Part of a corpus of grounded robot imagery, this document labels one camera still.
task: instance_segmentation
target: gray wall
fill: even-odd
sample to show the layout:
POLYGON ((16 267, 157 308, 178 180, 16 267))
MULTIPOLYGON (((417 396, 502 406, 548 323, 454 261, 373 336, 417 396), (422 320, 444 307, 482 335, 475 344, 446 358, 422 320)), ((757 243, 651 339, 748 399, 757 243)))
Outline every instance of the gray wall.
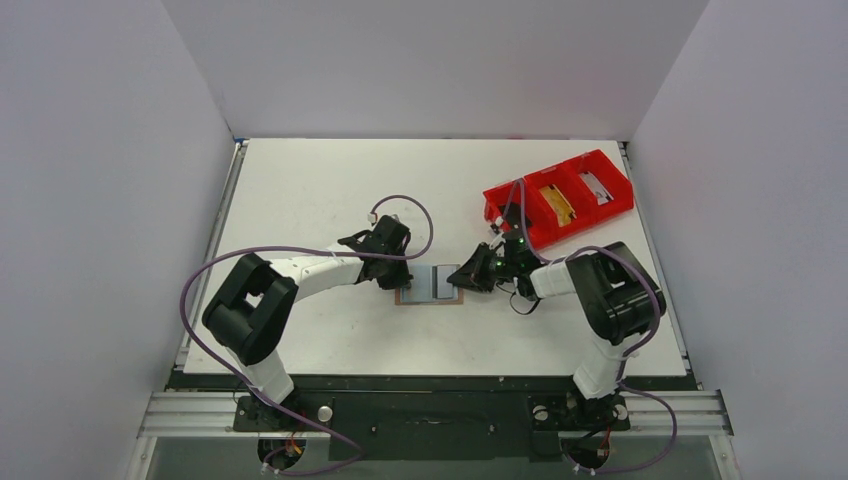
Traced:
POLYGON ((122 477, 232 140, 156 0, 0 6, 0 478, 122 477))
POLYGON ((239 136, 629 139, 707 0, 164 0, 239 136))
POLYGON ((631 144, 746 478, 845 478, 848 3, 712 0, 631 144))

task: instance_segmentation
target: screw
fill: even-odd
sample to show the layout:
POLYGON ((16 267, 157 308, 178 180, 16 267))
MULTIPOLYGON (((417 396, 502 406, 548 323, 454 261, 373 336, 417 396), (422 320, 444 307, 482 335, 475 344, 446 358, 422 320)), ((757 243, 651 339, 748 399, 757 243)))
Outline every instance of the screw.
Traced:
POLYGON ((531 413, 533 413, 533 418, 540 422, 548 419, 548 408, 544 405, 536 405, 531 413))
POLYGON ((327 422, 330 421, 331 418, 333 418, 333 409, 332 408, 330 408, 326 405, 323 405, 318 409, 318 420, 319 421, 327 423, 327 422))
POLYGON ((615 407, 613 407, 613 415, 615 415, 615 418, 619 420, 626 420, 627 415, 629 415, 627 412, 627 407, 621 404, 616 405, 615 407))

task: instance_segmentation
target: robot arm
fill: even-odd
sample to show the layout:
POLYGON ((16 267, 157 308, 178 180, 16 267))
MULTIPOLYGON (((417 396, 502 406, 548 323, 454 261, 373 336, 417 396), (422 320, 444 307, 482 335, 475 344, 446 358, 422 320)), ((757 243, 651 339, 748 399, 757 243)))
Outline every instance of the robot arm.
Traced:
MULTIPOLYGON (((376 253, 402 256, 409 228, 383 216, 373 230, 340 239, 328 250, 342 255, 376 253)), ((295 302, 339 285, 377 280, 392 290, 412 276, 403 260, 354 256, 303 256, 262 260, 241 257, 203 312, 203 325, 227 348, 237 366, 271 400, 282 402, 294 389, 276 348, 295 302)))
MULTIPOLYGON (((576 293, 592 328, 591 347, 574 373, 585 399, 599 399, 618 389, 624 353, 647 332, 655 312, 648 292, 621 264, 600 253, 557 260, 547 265, 527 248, 518 229, 503 236, 503 255, 481 243, 471 259, 448 281, 491 292, 496 284, 513 283, 515 292, 530 301, 576 293)), ((647 281, 665 312, 662 290, 622 242, 606 247, 633 266, 647 281)))

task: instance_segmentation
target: white tabletop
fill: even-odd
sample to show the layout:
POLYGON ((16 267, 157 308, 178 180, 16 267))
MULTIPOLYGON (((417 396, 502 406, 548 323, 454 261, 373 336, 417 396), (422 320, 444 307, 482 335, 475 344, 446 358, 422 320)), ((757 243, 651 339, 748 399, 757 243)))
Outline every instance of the white tabletop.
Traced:
MULTIPOLYGON (((624 172, 613 141, 252 139, 218 253, 266 244, 325 248, 369 228, 366 213, 377 200, 403 193, 421 201, 435 223, 432 248, 413 262, 463 263, 492 238, 483 190, 594 149, 624 172)), ((407 252, 422 247, 427 224, 414 205, 394 200, 379 213, 396 213, 412 229, 407 252)), ((636 209, 543 253, 556 258, 618 240, 656 278, 636 209)), ((234 262, 213 268, 204 307, 234 262)), ((278 348, 294 374, 572 375, 591 332, 577 297, 545 299, 530 316, 515 314, 508 298, 498 290, 466 292, 463 305, 396 306, 394 292, 374 282, 338 287, 295 305, 278 348)), ((227 355, 201 322, 196 328, 227 355)), ((184 371, 226 373, 193 344, 184 371)), ((668 315, 627 374, 685 374, 668 315)))

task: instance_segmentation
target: cable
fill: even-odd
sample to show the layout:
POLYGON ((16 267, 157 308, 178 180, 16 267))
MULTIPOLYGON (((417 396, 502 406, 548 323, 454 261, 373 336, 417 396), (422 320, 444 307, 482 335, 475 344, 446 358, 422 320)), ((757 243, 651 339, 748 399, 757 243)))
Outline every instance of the cable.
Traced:
MULTIPOLYGON (((384 260, 413 260, 413 259, 416 259, 416 258, 424 255, 425 253, 427 253, 427 250, 429 250, 430 246, 433 244, 433 219, 432 219, 432 217, 430 217, 430 212, 427 211, 427 209, 424 207, 424 205, 421 204, 421 202, 419 202, 418 200, 415 200, 412 197, 406 196, 406 195, 389 195, 388 197, 381 199, 371 208, 371 213, 376 214, 376 210, 380 205, 382 205, 383 203, 385 203, 389 200, 393 200, 393 199, 408 200, 408 201, 414 203, 416 206, 418 206, 418 208, 421 209, 421 211, 424 213, 424 216, 427 218, 427 226, 429 227, 429 230, 430 230, 430 237, 427 239, 427 244, 424 245, 424 248, 422 248, 421 251, 419 251, 418 253, 412 254, 412 255, 383 255, 383 254, 379 254, 379 253, 329 252, 327 250, 315 250, 315 249, 311 249, 311 248, 290 247, 290 246, 259 246, 259 247, 243 248, 241 250, 235 250, 233 252, 225 253, 225 254, 223 254, 219 257, 213 258, 212 260, 209 260, 208 262, 201 265, 200 268, 198 268, 194 273, 189 275, 188 280, 186 280, 185 284, 183 285, 183 289, 180 292, 180 321, 183 324, 183 328, 185 328, 186 332, 188 332, 188 336, 191 337, 191 340, 195 344, 197 344, 197 346, 199 346, 204 352, 206 352, 207 355, 209 355, 210 357, 215 359, 218 363, 220 363, 221 365, 226 367, 227 370, 232 372, 233 375, 235 375, 239 380, 243 381, 244 384, 248 386, 248 388, 251 388, 252 385, 250 383, 250 379, 248 379, 238 368, 233 366, 230 362, 228 362, 223 357, 221 357, 220 355, 215 353, 205 342, 203 342, 203 340, 200 339, 200 337, 197 335, 197 333, 191 327, 191 323, 188 320, 188 312, 187 312, 187 309, 186 309, 186 299, 188 298, 188 293, 191 290, 191 286, 194 284, 194 281, 197 280, 197 277, 199 277, 203 272, 205 272, 207 269, 209 269, 213 265, 220 263, 224 260, 227 260, 227 259, 230 259, 230 258, 233 258, 233 257, 238 257, 238 256, 241 256, 241 255, 246 255, 248 253, 259 253, 259 252, 294 252, 294 253, 302 253, 302 254, 306 254, 306 255, 316 255, 316 256, 321 256, 321 257, 330 257, 330 256, 335 255, 337 257, 380 258, 380 259, 384 259, 384 260)), ((342 435, 341 433, 336 432, 335 430, 332 430, 330 428, 327 428, 324 425, 321 425, 320 423, 313 422, 312 420, 310 420, 310 419, 308 419, 308 418, 306 418, 302 415, 299 415, 299 414, 293 412, 292 410, 289 410, 288 408, 280 405, 279 403, 274 402, 273 400, 271 400, 271 398, 269 398, 267 395, 265 395, 265 393, 263 393, 259 389, 253 390, 253 393, 257 398, 259 398, 265 404, 270 405, 271 407, 279 410, 280 412, 288 415, 289 417, 294 418, 295 420, 298 420, 298 421, 308 425, 309 427, 312 427, 316 430, 319 430, 321 432, 329 434, 331 437, 334 437, 334 438, 338 439, 339 441, 342 441, 342 442, 350 445, 357 452, 359 452, 359 453, 357 453, 356 455, 354 455, 353 457, 351 457, 347 460, 343 460, 339 463, 335 463, 335 464, 332 464, 332 465, 327 465, 327 466, 324 466, 324 467, 321 467, 321 468, 317 468, 315 470, 309 470, 309 471, 306 471, 306 472, 281 471, 280 474, 282 474, 284 476, 302 477, 302 476, 308 476, 308 475, 317 475, 319 473, 331 472, 331 471, 337 470, 341 467, 344 467, 346 465, 350 465, 351 463, 354 463, 354 462, 360 460, 365 455, 365 451, 363 450, 362 447, 359 446, 359 444, 357 444, 356 442, 354 442, 350 438, 342 435)))
MULTIPOLYGON (((533 252, 533 255, 535 255, 536 258, 538 258, 539 261, 542 262, 543 264, 551 263, 550 260, 543 257, 536 250, 536 248, 533 246, 533 242, 530 241, 530 233, 527 230, 527 218, 526 218, 526 215, 525 215, 525 203, 526 202, 525 202, 524 179, 523 178, 519 178, 518 180, 513 182, 512 188, 510 189, 509 195, 508 195, 507 200, 506 200, 506 207, 504 207, 503 216, 505 217, 507 212, 509 211, 509 206, 512 202, 513 195, 515 195, 515 189, 516 188, 519 189, 519 193, 521 195, 521 202, 519 203, 519 206, 521 208, 521 228, 523 229, 524 236, 527 239, 527 248, 529 248, 530 251, 533 252)), ((657 330, 659 330, 659 326, 660 326, 660 319, 662 317, 662 315, 660 314, 660 302, 659 302, 659 299, 657 299, 656 293, 654 293, 654 290, 651 288, 651 286, 648 283, 648 280, 645 278, 645 276, 642 275, 638 270, 636 270, 636 267, 631 265, 630 262, 628 262, 627 260, 616 255, 615 253, 607 250, 606 248, 595 247, 595 246, 583 247, 583 248, 578 249, 577 251, 575 251, 571 255, 568 255, 567 257, 565 257, 565 260, 572 260, 574 258, 577 258, 578 255, 581 255, 585 252, 590 252, 590 251, 594 251, 594 252, 598 252, 598 253, 601 253, 603 255, 606 255, 607 257, 611 258, 612 260, 614 260, 618 264, 620 264, 622 267, 624 267, 624 269, 627 270, 627 272, 630 275, 632 275, 633 278, 636 279, 636 281, 639 282, 639 285, 641 285, 642 288, 645 290, 645 292, 648 294, 648 298, 650 298, 650 300, 651 300, 651 306, 654 307, 654 318, 652 319, 650 325, 648 326, 647 334, 644 337, 642 337, 641 339, 639 339, 639 341, 636 342, 636 344, 634 344, 632 347, 630 347, 630 348, 628 348, 627 350, 624 351, 623 356, 624 356, 625 360, 621 362, 621 366, 619 366, 618 373, 616 374, 616 377, 615 377, 616 382, 620 382, 621 379, 624 377, 624 366, 625 366, 625 363, 627 361, 626 359, 631 354, 633 354, 633 352, 635 352, 636 350, 638 350, 639 348, 644 346, 646 343, 650 342, 651 339, 654 338, 654 335, 657 334, 657 330)))
POLYGON ((236 406, 238 406, 238 400, 236 400, 236 392, 238 392, 238 387, 240 385, 245 385, 245 383, 242 382, 242 381, 239 381, 239 383, 236 384, 235 388, 233 388, 233 403, 235 403, 236 406))
MULTIPOLYGON (((504 207, 503 216, 504 216, 504 218, 506 217, 506 212, 509 210, 509 205, 510 205, 510 202, 512 201, 512 196, 515 194, 516 187, 518 187, 520 194, 521 194, 521 202, 519 204, 520 207, 521 207, 521 228, 523 229, 524 236, 527 240, 527 247, 530 249, 531 252, 533 252, 533 254, 536 256, 536 258, 539 259, 540 262, 542 262, 544 264, 550 263, 550 261, 548 259, 542 257, 539 254, 539 252, 533 247, 533 243, 530 241, 530 234, 527 231, 527 220, 526 220, 526 217, 525 217, 525 198, 524 198, 524 179, 523 178, 519 178, 518 180, 513 182, 512 188, 509 191, 509 196, 507 197, 506 207, 504 207)), ((668 455, 668 452, 671 451, 672 447, 674 446, 674 443, 677 441, 677 416, 674 414, 674 409, 671 408, 671 405, 669 405, 668 402, 666 402, 665 400, 663 400, 662 398, 660 398, 656 395, 650 394, 648 392, 643 392, 641 390, 636 390, 636 389, 630 388, 630 387, 624 385, 624 383, 622 383, 622 378, 624 377, 624 367, 625 367, 625 364, 627 363, 627 358, 630 357, 630 355, 633 354, 633 352, 635 352, 636 350, 638 350, 639 348, 644 346, 646 343, 650 342, 651 339, 654 338, 654 335, 657 334, 657 330, 659 330, 660 319, 662 318, 661 309, 660 309, 660 302, 659 302, 659 299, 657 298, 656 293, 651 288, 651 286, 648 283, 648 280, 645 278, 645 276, 642 275, 638 270, 636 270, 636 267, 631 265, 630 262, 626 261, 625 259, 621 258, 620 256, 616 255, 615 253, 609 251, 606 248, 595 247, 595 246, 583 247, 583 248, 578 249, 577 251, 575 251, 571 255, 568 255, 567 257, 565 257, 565 260, 572 260, 574 258, 577 258, 577 256, 582 255, 583 253, 589 252, 589 251, 594 251, 594 252, 598 252, 598 253, 601 253, 603 255, 606 255, 607 257, 611 258, 612 260, 618 262, 618 264, 620 264, 625 270, 627 270, 627 272, 630 273, 639 282, 639 285, 641 285, 642 288, 645 290, 645 292, 648 294, 648 297, 651 300, 651 306, 654 309, 654 318, 651 320, 651 323, 648 326, 647 334, 645 336, 643 336, 638 342, 636 342, 632 347, 630 347, 630 348, 628 348, 627 350, 624 351, 624 354, 623 354, 624 360, 621 361, 621 365, 619 366, 618 372, 616 373, 616 383, 618 383, 619 388, 623 391, 630 392, 630 393, 633 393, 633 394, 636 394, 636 395, 640 395, 642 397, 650 398, 650 399, 656 400, 657 402, 662 404, 662 406, 665 407, 666 410, 668 410, 669 415, 671 415, 671 438, 669 439, 668 444, 662 450, 662 452, 660 452, 659 455, 652 458, 651 460, 648 460, 644 463, 641 463, 641 464, 638 464, 638 465, 635 465, 635 466, 632 466, 632 467, 610 468, 610 469, 605 469, 605 470, 602 470, 602 471, 597 471, 597 473, 605 473, 605 474, 606 473, 634 472, 636 470, 642 470, 643 468, 650 467, 651 465, 653 465, 653 464, 659 462, 660 460, 662 460, 663 458, 665 458, 665 456, 668 455)), ((566 454, 566 457, 569 460, 571 460, 572 463, 576 464, 576 462, 574 462, 574 460, 568 454, 566 454)), ((595 470, 586 469, 586 468, 580 466, 579 464, 577 464, 577 469, 578 470, 583 469, 583 471, 590 472, 590 473, 595 472, 595 470)))
POLYGON ((504 293, 509 293, 509 294, 512 294, 512 295, 514 295, 514 294, 515 294, 515 290, 507 290, 507 289, 503 288, 503 287, 501 286, 501 284, 499 284, 499 283, 495 284, 495 287, 497 287, 497 289, 498 289, 498 290, 500 290, 500 291, 502 291, 502 292, 504 292, 504 293))
MULTIPOLYGON (((303 415, 303 416, 306 416, 306 412, 304 412, 303 410, 301 410, 301 411, 300 411, 300 414, 301 414, 301 415, 303 415)), ((298 447, 298 446, 297 446, 297 443, 296 443, 296 442, 295 442, 295 440, 294 440, 294 436, 295 436, 295 434, 296 434, 296 433, 300 430, 300 428, 301 428, 301 427, 303 427, 303 424, 302 424, 302 423, 298 423, 298 424, 297 424, 297 427, 295 427, 294 429, 292 429, 292 434, 289 436, 289 439, 288 439, 288 440, 286 441, 286 443, 285 443, 285 444, 287 444, 287 445, 290 445, 290 446, 292 447, 292 449, 293 449, 295 452, 297 452, 297 454, 298 454, 298 455, 303 455, 303 451, 300 449, 300 447, 298 447)))
MULTIPOLYGON (((666 455, 668 455, 668 453, 671 452, 672 447, 674 447, 674 443, 677 441, 677 415, 674 414, 674 409, 671 408, 671 405, 669 405, 668 402, 666 402, 665 400, 663 400, 662 398, 660 398, 656 395, 653 395, 653 394, 648 393, 648 392, 643 392, 641 390, 636 390, 635 388, 630 388, 630 387, 623 385, 623 384, 619 384, 619 387, 622 390, 624 390, 625 392, 630 392, 630 393, 633 393, 633 394, 636 394, 636 395, 639 395, 639 396, 642 396, 642 397, 645 397, 645 398, 650 398, 651 400, 656 400, 663 407, 665 407, 665 409, 668 410, 668 414, 671 415, 671 438, 668 440, 668 443, 665 445, 665 448, 663 448, 662 451, 659 454, 657 454, 657 456, 655 456, 654 458, 647 460, 645 462, 642 462, 640 464, 637 464, 637 465, 629 466, 629 467, 612 467, 612 468, 605 468, 603 470, 601 470, 601 469, 594 470, 594 472, 598 475, 607 475, 607 474, 611 474, 611 473, 629 473, 629 472, 635 472, 637 470, 643 470, 645 468, 648 468, 651 465, 653 465, 653 464, 659 462, 660 460, 662 460, 663 458, 665 458, 666 455)), ((574 468, 576 470, 581 471, 581 472, 586 472, 586 473, 592 473, 592 471, 593 471, 592 469, 583 467, 582 465, 578 464, 576 461, 574 461, 573 458, 571 458, 570 455, 568 455, 567 452, 565 454, 565 457, 568 458, 568 460, 574 465, 574 468)))
POLYGON ((607 433, 607 460, 612 456, 612 430, 607 433))
POLYGON ((509 306, 512 308, 513 312, 515 312, 519 315, 530 315, 531 313, 535 312, 536 307, 539 306, 539 302, 542 301, 542 299, 540 299, 540 298, 536 299, 536 301, 533 302, 533 306, 530 307, 530 310, 527 310, 526 312, 521 312, 517 308, 515 308, 515 305, 512 304, 512 299, 515 298, 515 294, 516 294, 516 292, 512 292, 512 295, 509 296, 509 306))
POLYGON ((602 448, 605 443, 609 442, 609 437, 612 434, 612 427, 607 427, 607 433, 604 435, 604 439, 601 440, 601 444, 598 445, 598 449, 602 448))

